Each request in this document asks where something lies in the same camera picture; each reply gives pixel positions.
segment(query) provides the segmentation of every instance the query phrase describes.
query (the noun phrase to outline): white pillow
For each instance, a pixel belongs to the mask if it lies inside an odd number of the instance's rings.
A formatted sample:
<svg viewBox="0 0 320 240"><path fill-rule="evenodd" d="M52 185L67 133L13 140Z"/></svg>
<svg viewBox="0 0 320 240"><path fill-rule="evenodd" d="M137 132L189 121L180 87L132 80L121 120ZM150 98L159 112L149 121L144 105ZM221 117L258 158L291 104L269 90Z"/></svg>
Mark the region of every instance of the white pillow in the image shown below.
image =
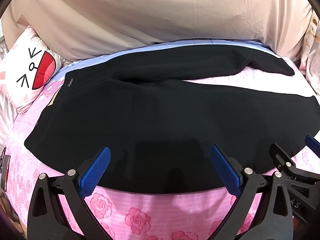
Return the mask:
<svg viewBox="0 0 320 240"><path fill-rule="evenodd" d="M24 114L64 62L28 26L0 62L0 91Z"/></svg>

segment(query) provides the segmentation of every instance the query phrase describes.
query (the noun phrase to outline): blue gripper pad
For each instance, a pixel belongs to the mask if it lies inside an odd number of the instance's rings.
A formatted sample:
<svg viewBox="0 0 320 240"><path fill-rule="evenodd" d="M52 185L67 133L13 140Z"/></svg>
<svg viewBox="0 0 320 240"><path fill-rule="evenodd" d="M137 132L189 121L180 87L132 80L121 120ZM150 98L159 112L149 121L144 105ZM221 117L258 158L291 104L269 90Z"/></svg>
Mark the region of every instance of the blue gripper pad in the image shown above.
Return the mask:
<svg viewBox="0 0 320 240"><path fill-rule="evenodd" d="M241 179L233 169L227 157L213 145L210 150L210 161L219 174L224 186L231 195L239 197L241 194Z"/></svg>
<svg viewBox="0 0 320 240"><path fill-rule="evenodd" d="M311 135L307 135L304 142L320 158L320 143Z"/></svg>
<svg viewBox="0 0 320 240"><path fill-rule="evenodd" d="M78 193L82 199L93 193L103 173L106 171L110 160L110 149L105 147L80 179Z"/></svg>

